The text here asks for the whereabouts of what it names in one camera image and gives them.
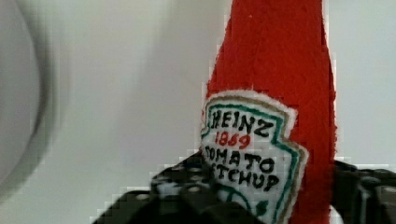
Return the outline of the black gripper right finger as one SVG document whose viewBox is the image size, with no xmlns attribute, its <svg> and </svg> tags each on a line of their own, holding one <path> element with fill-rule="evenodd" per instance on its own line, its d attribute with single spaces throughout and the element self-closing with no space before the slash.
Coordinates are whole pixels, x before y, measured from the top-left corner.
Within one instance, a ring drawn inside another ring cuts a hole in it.
<svg viewBox="0 0 396 224">
<path fill-rule="evenodd" d="M 344 224 L 396 224 L 396 174 L 336 161 L 331 206 Z"/>
</svg>

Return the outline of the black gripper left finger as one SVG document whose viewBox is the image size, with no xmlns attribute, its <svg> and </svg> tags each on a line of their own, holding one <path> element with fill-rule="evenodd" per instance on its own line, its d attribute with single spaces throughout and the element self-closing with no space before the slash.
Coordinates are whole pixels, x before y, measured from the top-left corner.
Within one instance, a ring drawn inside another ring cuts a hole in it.
<svg viewBox="0 0 396 224">
<path fill-rule="evenodd" d="M 92 224 L 263 224 L 238 203 L 224 202 L 197 152 L 155 175 L 148 190 L 124 193 Z"/>
</svg>

